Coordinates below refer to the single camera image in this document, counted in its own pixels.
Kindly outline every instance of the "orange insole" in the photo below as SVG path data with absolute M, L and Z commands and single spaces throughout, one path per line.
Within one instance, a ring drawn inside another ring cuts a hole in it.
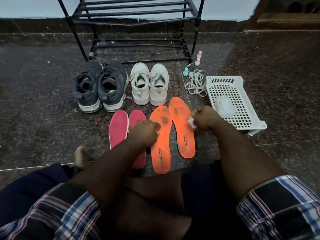
M 152 166 L 156 173 L 165 174 L 171 168 L 169 135 L 172 120 L 168 108 L 159 106 L 152 112 L 150 120 L 161 125 L 157 142 L 151 147 Z
M 173 97 L 169 103 L 171 119 L 177 131 L 179 153 L 184 158 L 192 158 L 196 153 L 193 128 L 188 122 L 191 111 L 189 107 L 178 97 Z

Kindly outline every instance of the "bare foot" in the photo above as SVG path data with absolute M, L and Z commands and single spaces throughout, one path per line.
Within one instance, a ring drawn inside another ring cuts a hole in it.
M 74 152 L 74 163 L 73 165 L 84 169 L 88 167 L 91 163 L 88 161 L 84 146 L 78 146 L 78 148 Z

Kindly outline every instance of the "white tissue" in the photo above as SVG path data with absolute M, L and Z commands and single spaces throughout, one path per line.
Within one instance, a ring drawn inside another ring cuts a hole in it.
M 232 104 L 231 99 L 224 95 L 215 100 L 214 108 L 222 118 L 232 117 L 238 111 Z
M 194 120 L 193 118 L 189 117 L 188 122 L 189 122 L 189 124 L 191 125 L 191 127 L 192 127 L 193 129 L 195 129 L 195 128 L 197 128 L 198 126 L 194 124 L 193 120 Z

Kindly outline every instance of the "pink insole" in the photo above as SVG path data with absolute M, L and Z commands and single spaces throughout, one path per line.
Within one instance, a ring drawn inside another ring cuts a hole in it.
M 132 111 L 132 113 L 130 114 L 129 117 L 129 128 L 131 126 L 136 125 L 138 120 L 146 120 L 146 116 L 144 115 L 144 113 L 141 110 L 134 110 Z M 144 152 L 142 152 L 137 159 L 133 162 L 132 164 L 132 168 L 135 169 L 139 169 L 142 168 L 144 165 L 146 164 L 146 150 Z
M 123 110 L 115 112 L 109 125 L 110 149 L 127 138 L 128 126 L 129 119 L 127 113 Z

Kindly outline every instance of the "plaid shirt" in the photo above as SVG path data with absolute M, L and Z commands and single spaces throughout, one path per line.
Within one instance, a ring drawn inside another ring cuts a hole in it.
M 251 190 L 237 206 L 254 239 L 320 239 L 320 200 L 293 176 Z M 0 228 L 0 239 L 100 239 L 98 203 L 81 187 L 59 184 L 28 214 Z

